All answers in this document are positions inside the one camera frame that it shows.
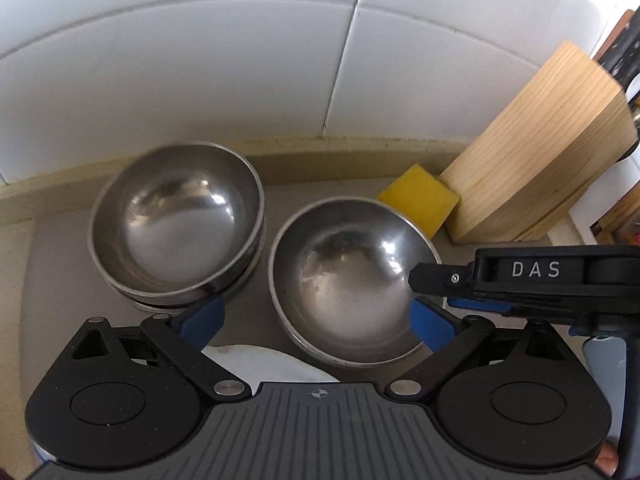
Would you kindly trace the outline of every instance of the ribbed plastic surface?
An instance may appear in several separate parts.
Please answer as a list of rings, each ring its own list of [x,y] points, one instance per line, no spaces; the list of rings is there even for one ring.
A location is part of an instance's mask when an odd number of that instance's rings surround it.
[[[48,463],[33,480],[507,480],[604,478],[588,466],[518,474],[451,447],[419,406],[383,399],[371,384],[264,384],[217,406],[200,432],[165,459],[113,472]]]

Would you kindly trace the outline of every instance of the metal bowl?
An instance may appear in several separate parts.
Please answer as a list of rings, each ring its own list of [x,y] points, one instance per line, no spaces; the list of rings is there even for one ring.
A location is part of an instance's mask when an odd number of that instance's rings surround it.
[[[245,270],[242,271],[242,274],[235,280],[231,285],[229,285],[225,290],[220,291],[220,296],[222,296],[223,300],[225,300],[225,304],[229,304],[235,296],[244,288],[249,278],[254,273],[255,268],[260,263],[262,253],[264,252],[265,241],[267,238],[267,227],[266,221],[262,222],[262,227],[260,229],[260,235],[258,239],[258,247],[254,253],[254,257],[249,262],[249,265]],[[141,301],[136,301],[133,298],[127,296],[121,290],[117,290],[121,295],[131,301],[132,305],[136,307],[138,310],[144,310],[145,312],[152,312],[153,314],[180,314],[185,309],[189,308],[194,302],[185,303],[185,304],[177,304],[170,306],[158,306],[154,304],[142,303]]]
[[[143,303],[224,290],[258,245],[264,191],[249,162],[207,142],[143,155],[98,197],[89,248],[111,285]]]
[[[269,289],[294,341],[330,364],[373,368],[420,345],[407,278],[440,262],[420,230],[383,203],[331,198],[305,207],[271,248]]]

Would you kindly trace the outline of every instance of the compass logo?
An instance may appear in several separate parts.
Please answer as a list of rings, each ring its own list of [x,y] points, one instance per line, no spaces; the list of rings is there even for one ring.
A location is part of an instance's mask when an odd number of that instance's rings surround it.
[[[324,399],[327,395],[329,395],[329,392],[327,390],[323,390],[322,388],[318,388],[317,390],[313,390],[311,392],[311,395],[313,395],[316,399]]]

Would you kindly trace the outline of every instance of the backsplash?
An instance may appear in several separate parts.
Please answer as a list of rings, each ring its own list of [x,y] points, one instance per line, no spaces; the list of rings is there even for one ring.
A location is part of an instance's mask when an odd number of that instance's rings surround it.
[[[15,182],[182,139],[468,141],[561,41],[594,52],[640,0],[0,5],[0,174]]]

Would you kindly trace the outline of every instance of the white plate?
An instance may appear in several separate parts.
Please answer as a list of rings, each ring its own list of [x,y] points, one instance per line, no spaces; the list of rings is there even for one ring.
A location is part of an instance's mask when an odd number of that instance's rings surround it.
[[[252,345],[205,346],[202,353],[251,386],[255,395],[262,382],[338,383],[315,366],[283,352]]]

